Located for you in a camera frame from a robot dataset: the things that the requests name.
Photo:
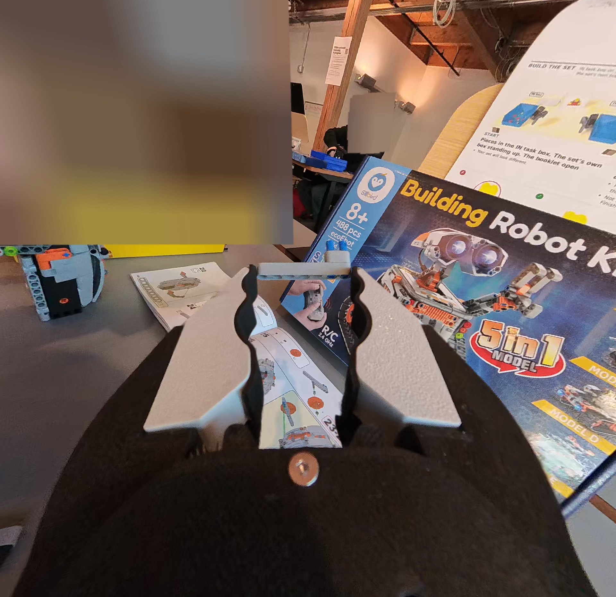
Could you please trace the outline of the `blue parts bin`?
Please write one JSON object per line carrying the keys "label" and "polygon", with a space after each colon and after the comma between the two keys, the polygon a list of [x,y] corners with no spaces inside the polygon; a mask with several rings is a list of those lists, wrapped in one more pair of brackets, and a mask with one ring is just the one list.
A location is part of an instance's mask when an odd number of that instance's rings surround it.
{"label": "blue parts bin", "polygon": [[326,169],[335,172],[345,172],[347,170],[347,161],[330,156],[327,153],[312,150],[311,155],[306,157],[305,163],[309,166]]}

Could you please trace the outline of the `white instruction board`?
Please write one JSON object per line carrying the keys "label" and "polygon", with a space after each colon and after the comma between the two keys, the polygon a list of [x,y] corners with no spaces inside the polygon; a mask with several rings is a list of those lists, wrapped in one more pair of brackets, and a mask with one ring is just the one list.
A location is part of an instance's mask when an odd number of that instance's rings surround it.
{"label": "white instruction board", "polygon": [[547,25],[446,179],[615,233],[615,0]]}

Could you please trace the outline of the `partly built robot model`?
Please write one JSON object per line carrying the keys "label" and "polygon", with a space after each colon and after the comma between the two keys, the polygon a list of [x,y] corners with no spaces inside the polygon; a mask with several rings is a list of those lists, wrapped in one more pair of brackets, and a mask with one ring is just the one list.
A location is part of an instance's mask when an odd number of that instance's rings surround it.
{"label": "partly built robot model", "polygon": [[43,322],[72,316],[98,300],[106,275],[103,245],[2,245],[20,263]]}

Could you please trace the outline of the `wooden background table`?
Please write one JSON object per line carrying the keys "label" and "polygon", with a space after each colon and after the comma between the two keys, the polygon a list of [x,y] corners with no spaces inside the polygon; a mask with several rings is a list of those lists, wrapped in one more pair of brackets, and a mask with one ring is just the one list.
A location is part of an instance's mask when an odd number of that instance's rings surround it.
{"label": "wooden background table", "polygon": [[318,233],[322,228],[323,224],[326,223],[329,216],[332,200],[334,197],[333,189],[335,189],[336,185],[338,184],[341,185],[350,183],[354,176],[353,174],[348,172],[336,172],[324,168],[316,168],[310,165],[306,165],[305,163],[297,161],[295,158],[292,158],[291,161],[293,163],[293,166],[302,168],[304,170],[309,170],[316,175],[320,175],[327,181],[325,195],[313,227],[313,230]]}

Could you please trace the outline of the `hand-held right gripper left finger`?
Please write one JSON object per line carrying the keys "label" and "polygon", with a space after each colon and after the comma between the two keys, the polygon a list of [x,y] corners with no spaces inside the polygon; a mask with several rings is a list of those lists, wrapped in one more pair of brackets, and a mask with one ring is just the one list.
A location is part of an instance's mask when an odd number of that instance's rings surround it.
{"label": "hand-held right gripper left finger", "polygon": [[241,269],[181,328],[143,424],[146,432],[195,428],[222,437],[233,424],[261,431],[263,387],[256,351],[257,269]]}

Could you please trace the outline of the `paper notice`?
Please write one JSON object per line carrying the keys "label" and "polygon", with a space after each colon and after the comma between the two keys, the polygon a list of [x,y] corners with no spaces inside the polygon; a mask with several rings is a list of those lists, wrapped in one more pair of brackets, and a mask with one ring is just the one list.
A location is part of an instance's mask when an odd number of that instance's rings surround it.
{"label": "paper notice", "polygon": [[347,60],[349,57],[352,37],[336,36],[333,41],[327,75],[325,78],[326,85],[341,86],[344,71],[346,69]]}

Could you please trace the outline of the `open instruction booklet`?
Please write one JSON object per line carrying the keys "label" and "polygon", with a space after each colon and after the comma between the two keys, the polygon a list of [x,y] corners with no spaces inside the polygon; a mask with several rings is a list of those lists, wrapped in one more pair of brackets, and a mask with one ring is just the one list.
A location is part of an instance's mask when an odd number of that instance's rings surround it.
{"label": "open instruction booklet", "polygon": [[[196,267],[133,273],[139,293],[166,331],[183,325],[230,281],[208,262]],[[325,376],[304,347],[279,327],[273,309],[258,296],[256,351],[264,391],[260,448],[340,448],[335,417],[343,393]]]}

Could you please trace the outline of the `grey desk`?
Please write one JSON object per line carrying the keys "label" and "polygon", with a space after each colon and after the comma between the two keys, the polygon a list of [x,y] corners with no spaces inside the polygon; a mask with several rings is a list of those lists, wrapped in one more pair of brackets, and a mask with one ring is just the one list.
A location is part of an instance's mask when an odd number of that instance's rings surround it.
{"label": "grey desk", "polygon": [[104,289],[81,314],[41,322],[20,266],[1,258],[1,526],[34,519],[82,433],[165,331],[129,275],[216,262],[229,276],[282,262],[275,245],[220,254],[108,259]]}

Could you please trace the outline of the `robot kit box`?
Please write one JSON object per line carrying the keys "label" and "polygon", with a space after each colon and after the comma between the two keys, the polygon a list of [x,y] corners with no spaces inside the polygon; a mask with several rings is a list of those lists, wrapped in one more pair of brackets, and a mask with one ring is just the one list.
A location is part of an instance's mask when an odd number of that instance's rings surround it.
{"label": "robot kit box", "polygon": [[368,157],[304,262],[340,241],[503,402],[566,519],[615,476],[614,235]]}

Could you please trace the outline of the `grey beam with blue pins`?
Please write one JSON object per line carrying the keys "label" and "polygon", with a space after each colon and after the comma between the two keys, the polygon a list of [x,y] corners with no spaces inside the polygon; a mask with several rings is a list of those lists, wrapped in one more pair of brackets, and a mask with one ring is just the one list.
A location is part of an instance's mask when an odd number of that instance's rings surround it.
{"label": "grey beam with blue pins", "polygon": [[349,278],[351,273],[349,243],[346,240],[327,240],[323,255],[315,261],[260,263],[257,266],[259,280],[339,280]]}

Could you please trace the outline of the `wooden post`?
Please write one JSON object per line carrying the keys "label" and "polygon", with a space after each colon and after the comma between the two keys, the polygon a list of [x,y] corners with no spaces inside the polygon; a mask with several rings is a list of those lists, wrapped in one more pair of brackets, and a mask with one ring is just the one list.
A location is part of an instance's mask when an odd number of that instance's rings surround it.
{"label": "wooden post", "polygon": [[314,150],[325,151],[326,146],[323,141],[325,132],[338,124],[372,2],[373,0],[349,0],[347,5],[341,33],[341,37],[346,40],[347,57],[339,77],[339,85],[327,84],[312,145]]}

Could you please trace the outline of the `light wooden rounded panel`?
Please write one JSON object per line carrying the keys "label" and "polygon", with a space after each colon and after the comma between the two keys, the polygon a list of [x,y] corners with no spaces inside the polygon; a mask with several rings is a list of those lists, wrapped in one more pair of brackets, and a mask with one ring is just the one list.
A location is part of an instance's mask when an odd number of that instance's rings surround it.
{"label": "light wooden rounded panel", "polygon": [[502,87],[502,83],[489,86],[464,101],[452,114],[417,171],[445,178]]}

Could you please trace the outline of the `yellow board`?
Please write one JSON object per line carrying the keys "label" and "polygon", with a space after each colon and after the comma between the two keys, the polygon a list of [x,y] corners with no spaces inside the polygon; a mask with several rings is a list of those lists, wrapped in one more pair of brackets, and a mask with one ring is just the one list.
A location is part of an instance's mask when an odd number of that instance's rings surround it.
{"label": "yellow board", "polygon": [[115,259],[167,255],[218,254],[226,245],[105,245]]}

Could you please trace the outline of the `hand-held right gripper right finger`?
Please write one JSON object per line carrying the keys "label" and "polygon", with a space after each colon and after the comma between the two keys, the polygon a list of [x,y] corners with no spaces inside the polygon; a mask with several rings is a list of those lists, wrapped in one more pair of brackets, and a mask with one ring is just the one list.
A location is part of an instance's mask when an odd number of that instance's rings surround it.
{"label": "hand-held right gripper right finger", "polygon": [[401,426],[460,427],[424,326],[364,269],[353,268],[351,281],[358,343],[349,361],[348,412]]}

